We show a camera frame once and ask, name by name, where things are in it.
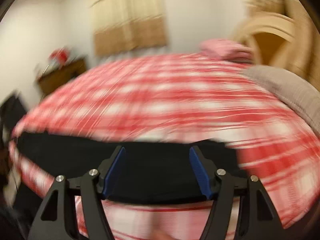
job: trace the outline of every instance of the wooden furniture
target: wooden furniture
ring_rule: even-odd
[[[294,31],[293,20],[289,17],[260,12],[241,24],[232,38],[253,49],[255,64],[286,68]]]
[[[41,76],[37,83],[45,96],[51,94],[58,87],[64,85],[70,79],[77,77],[87,70],[84,58],[77,59],[62,69],[56,69]]]
[[[312,52],[315,50],[313,22],[299,0],[284,0],[284,3],[287,16],[294,20],[295,28],[293,50],[289,56],[287,70],[310,81],[309,77],[312,76],[310,62]]]

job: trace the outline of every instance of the red and white checkered blanket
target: red and white checkered blanket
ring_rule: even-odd
[[[241,167],[261,178],[285,227],[320,191],[320,140],[271,93],[240,74],[246,65],[201,54],[161,55],[102,65],[48,96],[17,125],[23,131],[99,141],[195,142],[212,138],[238,150]],[[23,181],[44,196],[53,177],[10,145]],[[78,224],[85,234],[80,198]],[[153,217],[177,239],[199,239],[211,202],[133,206],[104,201],[116,239],[150,239]],[[227,238],[237,220],[235,200]]]

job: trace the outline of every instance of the pink pillow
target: pink pillow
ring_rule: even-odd
[[[252,54],[252,49],[245,47],[235,41],[212,39],[203,41],[200,44],[200,49],[209,57],[222,60],[234,58],[235,53],[245,52]]]
[[[247,58],[247,59],[252,59],[252,53],[249,52],[235,52],[234,54],[232,54],[232,58]]]

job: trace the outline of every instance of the wooden headboard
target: wooden headboard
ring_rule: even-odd
[[[231,39],[253,48],[256,64],[285,68],[320,91],[320,34],[299,0],[283,3],[284,14],[250,14]]]

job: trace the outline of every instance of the wooden dresser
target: wooden dresser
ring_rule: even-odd
[[[48,74],[44,74],[37,80],[37,83],[44,95],[47,96],[72,78],[86,72],[86,70],[84,58],[77,59],[69,65],[65,65],[62,69],[56,69]]]

